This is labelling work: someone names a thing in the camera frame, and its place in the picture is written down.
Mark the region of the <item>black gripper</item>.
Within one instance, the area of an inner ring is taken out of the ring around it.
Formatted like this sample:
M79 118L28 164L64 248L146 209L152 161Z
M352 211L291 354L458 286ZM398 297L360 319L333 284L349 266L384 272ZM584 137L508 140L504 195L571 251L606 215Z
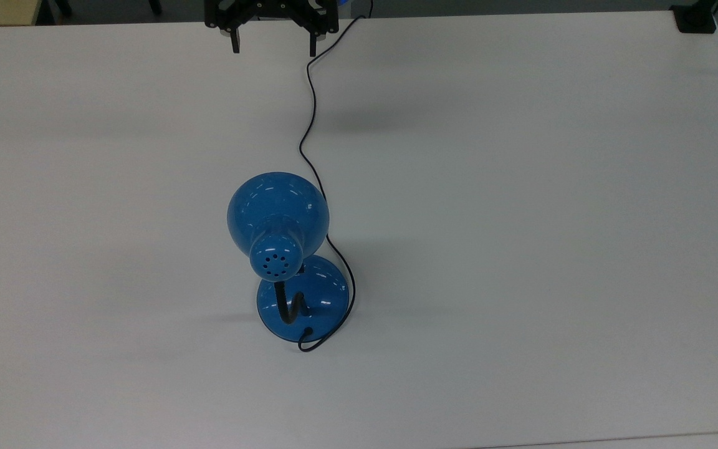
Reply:
M245 23L257 17L288 19L307 31L309 55L315 57L319 43L340 29L339 8L339 1L205 1L204 25L218 28L239 54Z

